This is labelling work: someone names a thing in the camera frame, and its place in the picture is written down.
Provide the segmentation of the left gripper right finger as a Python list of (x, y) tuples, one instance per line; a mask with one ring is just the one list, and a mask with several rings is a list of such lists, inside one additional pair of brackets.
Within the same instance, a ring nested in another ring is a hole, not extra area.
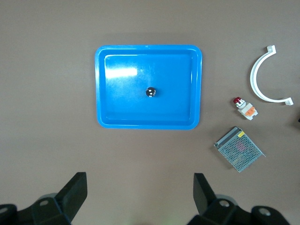
[(203, 173), (195, 173), (193, 198), (198, 210), (189, 225), (288, 225), (287, 219), (276, 209), (254, 206), (243, 210), (226, 198), (217, 197)]

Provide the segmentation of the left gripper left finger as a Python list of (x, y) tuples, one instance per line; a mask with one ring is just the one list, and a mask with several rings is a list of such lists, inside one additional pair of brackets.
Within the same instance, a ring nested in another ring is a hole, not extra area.
[(2, 225), (70, 225), (87, 195), (87, 175), (85, 172), (78, 172), (57, 194), (40, 198), (23, 210), (17, 210), (14, 204), (2, 204), (0, 223)]

